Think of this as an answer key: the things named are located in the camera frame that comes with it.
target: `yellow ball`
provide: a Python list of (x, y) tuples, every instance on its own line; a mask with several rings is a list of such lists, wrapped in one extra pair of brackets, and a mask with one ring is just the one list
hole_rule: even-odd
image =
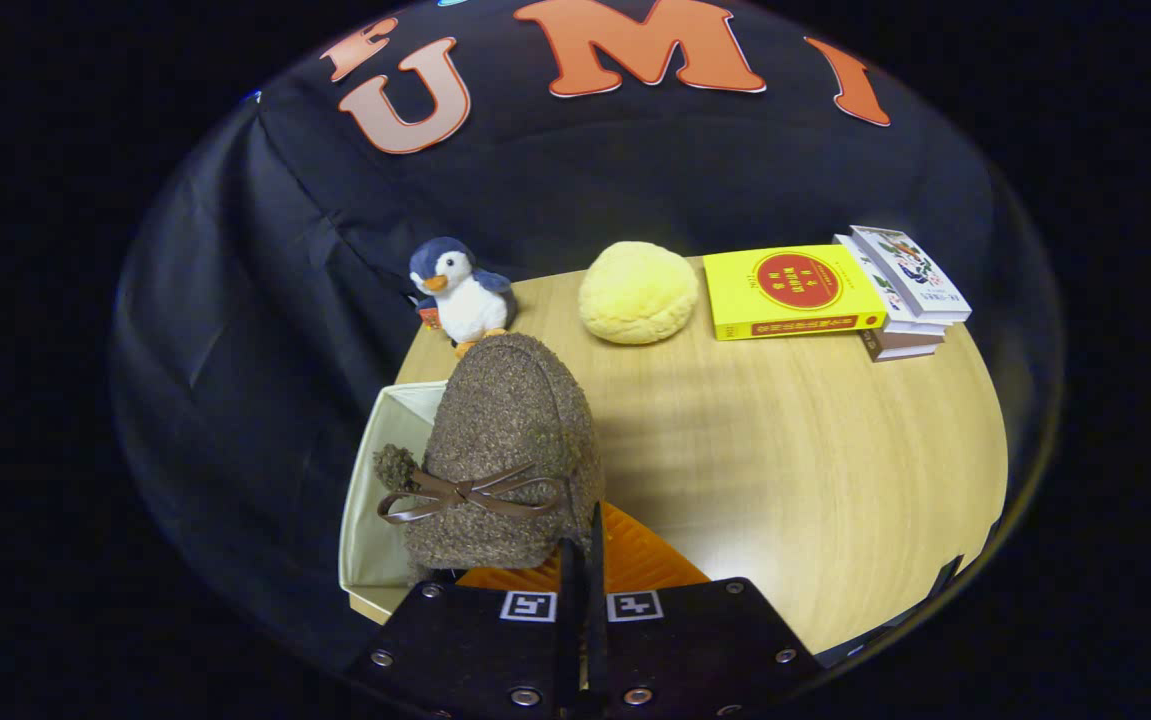
[(649, 242), (617, 242), (584, 275), (579, 316), (603, 340), (645, 345), (680, 331), (698, 298), (685, 258)]

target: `red circle on book cover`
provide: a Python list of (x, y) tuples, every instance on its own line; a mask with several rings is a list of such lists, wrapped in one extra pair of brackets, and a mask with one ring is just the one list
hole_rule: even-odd
[(757, 263), (757, 284), (771, 300), (796, 311), (817, 309), (841, 294), (832, 268), (800, 252), (763, 259)]

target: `black cloth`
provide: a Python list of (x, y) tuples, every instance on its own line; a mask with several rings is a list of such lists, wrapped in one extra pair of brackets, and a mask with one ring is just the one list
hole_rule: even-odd
[[(940, 114), (868, 63), (891, 127), (849, 117), (811, 33), (752, 3), (725, 6), (762, 94), (683, 85), (677, 51), (658, 86), (623, 72), (610, 94), (561, 99), (514, 6), (410, 6), (340, 83), (325, 41), (242, 101), (147, 213), (119, 288), (115, 415), (142, 495), (206, 582), (314, 665), (355, 659), (374, 625), (337, 584), (343, 500), (419, 327), (407, 256), (442, 233), (521, 281), (619, 240), (698, 255), (904, 229), (971, 300), (1011, 492), (1027, 482), (1064, 373), (1059, 304), (1024, 212)], [(467, 122), (414, 154), (375, 150), (342, 97), (386, 74), (392, 108), (425, 117), (428, 92), (397, 63), (449, 35)]]

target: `orange letter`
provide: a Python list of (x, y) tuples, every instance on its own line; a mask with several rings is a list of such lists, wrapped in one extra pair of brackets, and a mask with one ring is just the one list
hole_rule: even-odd
[(832, 95), (832, 101), (837, 104), (837, 108), (860, 120), (868, 120), (876, 127), (890, 127), (891, 117), (881, 105), (877, 105), (877, 95), (872, 94), (872, 85), (864, 74), (867, 69), (864, 64), (834, 46), (820, 43), (816, 38), (805, 37), (803, 40), (821, 51), (832, 66), (832, 74), (837, 77), (837, 95)]
[(340, 109), (352, 113), (357, 127), (383, 152), (403, 155), (419, 152), (443, 141), (468, 118), (468, 89), (451, 63), (455, 38), (443, 37), (414, 51), (397, 64), (401, 70), (416, 70), (424, 86), (433, 94), (433, 114), (418, 123), (397, 117), (392, 102), (384, 95), (388, 76), (369, 78), (340, 102)]
[(681, 45), (686, 64), (677, 79), (692, 87), (761, 92), (767, 82), (755, 76), (731, 32), (731, 14), (698, 0), (657, 0), (642, 23), (595, 0), (544, 0), (526, 5), (512, 17), (534, 20), (548, 36), (557, 59), (557, 79), (548, 86), (557, 97), (610, 92), (624, 78), (599, 64), (601, 47), (647, 85), (658, 85), (668, 60)]
[(369, 60), (371, 56), (383, 49), (384, 45), (388, 45), (387, 37), (379, 43), (372, 43), (369, 38), (388, 35), (396, 26), (397, 18), (380, 20), (369, 31), (355, 32), (334, 44), (331, 49), (326, 51), (322, 58), (319, 58), (319, 60), (330, 58), (334, 67), (336, 67), (336, 72), (331, 76), (331, 82), (340, 82), (345, 78), (349, 72), (357, 69), (357, 66), (365, 63), (366, 60)]

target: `white book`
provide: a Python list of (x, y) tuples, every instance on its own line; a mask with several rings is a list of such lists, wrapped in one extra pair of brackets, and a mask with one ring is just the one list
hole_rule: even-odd
[(877, 291), (881, 299), (886, 302), (886, 324), (882, 325), (882, 331), (890, 334), (930, 334), (930, 336), (944, 337), (944, 331), (950, 327), (948, 322), (927, 322), (913, 313), (908, 301), (895, 290), (894, 284), (886, 278), (886, 274), (881, 267), (868, 256), (867, 252), (844, 233), (832, 236), (834, 245), (844, 245), (857, 260), (860, 268), (864, 270), (868, 281), (872, 283), (872, 290)]
[(971, 306), (950, 276), (907, 233), (860, 225), (849, 229), (851, 239), (876, 261), (918, 322), (960, 323), (971, 315)]

